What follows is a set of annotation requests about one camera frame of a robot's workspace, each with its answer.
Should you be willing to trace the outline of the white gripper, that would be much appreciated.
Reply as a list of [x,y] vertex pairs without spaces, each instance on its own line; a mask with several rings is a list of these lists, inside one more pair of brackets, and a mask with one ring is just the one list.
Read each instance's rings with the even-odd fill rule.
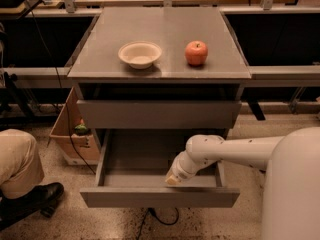
[[198,171],[208,165],[209,162],[206,159],[194,160],[186,151],[180,152],[173,160],[165,182],[171,186],[179,185],[194,177]]

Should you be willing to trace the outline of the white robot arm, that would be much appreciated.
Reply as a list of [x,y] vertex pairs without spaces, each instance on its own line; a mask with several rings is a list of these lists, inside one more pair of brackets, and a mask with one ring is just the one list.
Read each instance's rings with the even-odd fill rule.
[[238,140],[194,135],[175,157],[166,183],[177,185],[221,160],[266,172],[261,240],[320,240],[319,127]]

